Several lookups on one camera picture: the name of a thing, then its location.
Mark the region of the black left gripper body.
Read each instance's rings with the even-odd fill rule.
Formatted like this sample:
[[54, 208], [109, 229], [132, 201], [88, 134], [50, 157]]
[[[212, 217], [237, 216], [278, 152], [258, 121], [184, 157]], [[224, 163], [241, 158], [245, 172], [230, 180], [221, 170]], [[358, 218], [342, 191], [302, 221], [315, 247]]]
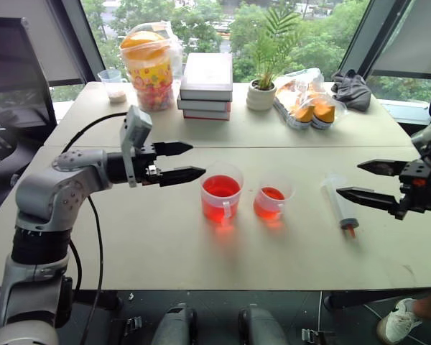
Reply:
[[155, 142], [135, 149], [133, 168], [135, 179], [142, 185], [159, 184], [162, 174], [156, 165], [157, 157], [162, 154], [162, 143]]

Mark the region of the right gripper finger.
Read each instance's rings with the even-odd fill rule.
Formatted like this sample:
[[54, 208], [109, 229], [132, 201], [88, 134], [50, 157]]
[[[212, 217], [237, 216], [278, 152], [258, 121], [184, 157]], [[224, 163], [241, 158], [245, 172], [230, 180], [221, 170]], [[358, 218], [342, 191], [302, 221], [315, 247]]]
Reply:
[[387, 211], [392, 216], [403, 216], [404, 210], [392, 195], [373, 192], [363, 188], [337, 188], [336, 192], [348, 201], [369, 208]]
[[398, 176], [407, 163], [398, 160], [369, 160], [357, 165], [358, 168], [383, 176]]

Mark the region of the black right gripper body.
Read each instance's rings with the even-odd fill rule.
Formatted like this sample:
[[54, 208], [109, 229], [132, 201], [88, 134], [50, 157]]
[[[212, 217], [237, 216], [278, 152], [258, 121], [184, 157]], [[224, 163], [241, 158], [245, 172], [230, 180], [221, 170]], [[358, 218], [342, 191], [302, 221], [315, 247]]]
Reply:
[[399, 174], [402, 197], [394, 212], [395, 219], [403, 220], [408, 211], [431, 211], [431, 169], [421, 160], [407, 162]]

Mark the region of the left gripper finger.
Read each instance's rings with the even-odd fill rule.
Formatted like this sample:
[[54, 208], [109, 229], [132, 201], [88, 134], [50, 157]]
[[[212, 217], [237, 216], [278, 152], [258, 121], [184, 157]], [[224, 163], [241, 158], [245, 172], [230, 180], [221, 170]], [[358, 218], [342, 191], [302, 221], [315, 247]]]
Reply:
[[206, 169], [193, 166], [179, 167], [174, 170], [164, 171], [160, 175], [159, 186], [166, 187], [189, 183], [200, 178], [205, 172]]
[[184, 152], [191, 150], [193, 146], [191, 144], [173, 141], [173, 142], [155, 142], [154, 150], [157, 156], [175, 156], [181, 155]]

